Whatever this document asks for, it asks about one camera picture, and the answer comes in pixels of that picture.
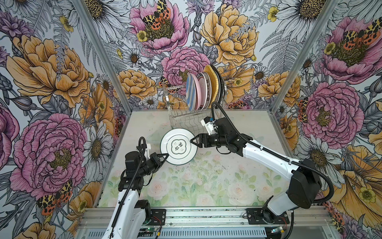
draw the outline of pink peony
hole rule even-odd
[[[352,85],[359,84],[371,77],[382,67],[382,37],[370,45],[357,45],[351,50],[343,48],[345,31],[359,32],[366,29],[372,22],[357,22],[345,17],[332,31],[332,36],[326,40],[325,54],[320,64],[325,75],[330,75],[338,81],[347,81]]]
[[[0,106],[0,169],[8,162],[12,152],[12,141],[19,134],[19,123],[11,112]]]
[[[162,60],[163,77],[173,86],[184,84],[187,81],[187,74],[198,74],[203,72],[204,67],[210,64],[206,55],[197,53],[196,50],[189,47],[177,48],[170,57]]]
[[[171,3],[167,1],[167,8],[169,8],[171,12],[170,23],[173,27],[173,33],[170,38],[161,37],[154,39],[153,41],[150,39],[142,41],[142,45],[147,49],[149,55],[156,55],[160,54],[161,52],[172,51],[178,46],[183,46],[187,42],[189,30],[188,18],[183,18],[182,13],[179,13],[179,9],[176,4],[172,6]],[[145,31],[146,25],[142,19],[148,15],[154,15],[156,10],[156,3],[153,7],[147,5],[146,8],[143,8],[142,5],[140,5],[139,8],[131,8],[130,24],[133,26],[130,28],[131,33],[137,34],[139,31]]]
[[[326,141],[331,149],[351,142],[364,119],[356,90],[344,82],[320,83],[308,98],[306,115],[308,122],[302,124],[305,135]]]
[[[17,168],[10,177],[11,189],[39,199],[55,194],[69,180],[77,186],[85,174],[81,164],[86,140],[83,127],[66,114],[33,122],[14,146]]]

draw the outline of butterfly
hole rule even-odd
[[[331,215],[333,224],[336,227],[337,231],[342,233],[345,226],[345,220],[343,219],[342,214],[339,213],[337,209],[334,208],[330,202],[324,202],[323,205],[325,206],[326,210],[328,210],[329,214]]]
[[[245,106],[244,101],[236,101],[232,103],[228,103],[229,109],[242,109]]]
[[[381,35],[379,30],[382,28],[382,17],[375,20],[366,29],[360,30],[359,33],[353,30],[345,31],[343,33],[343,48],[351,50],[354,47],[360,48],[363,45],[371,45]]]
[[[166,87],[166,88],[169,88],[171,87],[172,85],[168,82],[168,80],[165,78],[165,77],[161,77],[160,78],[160,82],[158,83],[159,87],[162,88],[162,87]],[[167,89],[167,92],[170,93],[170,94],[173,94],[173,93],[176,93],[178,92],[179,88],[178,89]]]
[[[62,203],[67,203],[73,195],[73,182],[69,180],[64,186],[54,195],[45,195],[37,200],[37,205],[42,209],[41,214],[48,216],[53,213],[54,209],[60,207]]]
[[[308,122],[308,116],[306,115],[306,106],[308,105],[308,97],[305,97],[304,99],[300,100],[298,103],[298,107],[300,108],[298,110],[298,120],[302,123]]]
[[[147,26],[151,26],[153,30],[159,30],[164,20],[170,19],[171,10],[167,7],[165,0],[158,0],[157,10],[154,15],[145,16],[142,20]]]

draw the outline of pink plate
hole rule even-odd
[[[195,104],[195,110],[199,109],[200,104],[202,103],[202,91],[200,89],[199,80],[197,79],[196,75],[190,73],[190,75],[194,78],[195,87],[196,87],[196,104]]]

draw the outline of black cable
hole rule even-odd
[[[117,212],[115,213],[114,220],[113,220],[113,223],[112,223],[112,231],[111,231],[111,233],[110,233],[110,237],[109,237],[109,239],[111,239],[112,237],[114,237],[114,236],[113,236],[114,227],[115,227],[115,225],[117,224],[119,214],[121,213],[121,210],[122,210],[122,206],[123,206],[123,204],[125,203],[125,200],[126,200],[126,197],[127,197],[128,193],[129,193],[129,191],[130,191],[130,188],[131,188],[131,186],[133,185],[133,182],[134,182],[135,178],[137,177],[137,174],[138,174],[139,169],[141,168],[141,164],[142,164],[143,159],[144,159],[144,152],[145,152],[146,147],[147,147],[147,146],[146,146],[146,140],[145,140],[144,137],[140,137],[140,138],[139,138],[139,140],[138,140],[138,146],[139,146],[139,148],[141,149],[141,150],[139,150],[139,152],[141,153],[140,161],[139,161],[139,164],[138,164],[138,166],[137,166],[137,169],[135,170],[134,175],[133,175],[133,177],[132,177],[132,179],[131,179],[131,181],[130,181],[129,186],[127,187],[127,190],[126,190],[125,194],[123,195],[121,201],[119,202],[119,206],[118,206]]]
[[[254,143],[252,141],[249,141],[247,138],[245,138],[244,136],[241,135],[241,133],[236,129],[236,127],[232,123],[231,119],[228,117],[227,113],[224,111],[223,107],[221,105],[219,105],[218,103],[216,103],[216,102],[212,102],[212,104],[211,104],[211,113],[212,113],[212,119],[213,120],[214,120],[214,115],[215,115],[214,114],[214,106],[217,106],[220,109],[220,111],[223,113],[224,117],[226,117],[226,119],[228,120],[228,122],[230,123],[232,128],[235,130],[235,132],[239,135],[240,138],[244,139],[247,143],[249,143],[249,144],[251,144],[251,145],[253,145],[253,146],[255,146],[255,147],[257,147],[257,148],[259,148],[261,150],[264,150],[265,152],[267,152],[267,153],[269,153],[269,154],[271,154],[271,155],[273,155],[273,156],[275,156],[275,157],[277,157],[279,159],[282,159],[282,160],[284,160],[284,161],[286,161],[286,162],[288,162],[290,164],[294,164],[294,165],[297,165],[299,167],[308,169],[308,170],[316,173],[320,177],[322,177],[327,182],[327,184],[329,186],[329,193],[324,198],[314,200],[313,203],[323,203],[323,202],[326,202],[326,201],[328,201],[329,199],[332,198],[332,196],[334,195],[334,186],[333,186],[333,183],[332,183],[332,181],[330,180],[330,178],[328,176],[326,176],[322,172],[320,172],[320,171],[318,171],[318,170],[316,170],[316,169],[314,169],[312,167],[309,167],[309,166],[307,166],[305,164],[301,164],[300,162],[291,161],[288,158],[286,158],[286,157],[284,157],[284,156],[282,156],[282,155],[280,155],[280,154],[278,154],[278,153],[276,153],[276,152],[274,152],[274,151],[272,151],[272,150],[270,150],[270,149],[268,149],[268,148],[266,148],[266,147],[264,147],[262,145],[258,145],[258,144]]]
[[[295,212],[292,211],[291,217],[290,217],[290,227],[287,235],[284,237],[284,239],[288,239],[290,237],[290,234],[292,234],[293,225],[295,224]]]

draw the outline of printed logo on plate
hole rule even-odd
[[[174,154],[183,154],[186,152],[186,142],[184,140],[174,140],[171,143],[171,151]]]

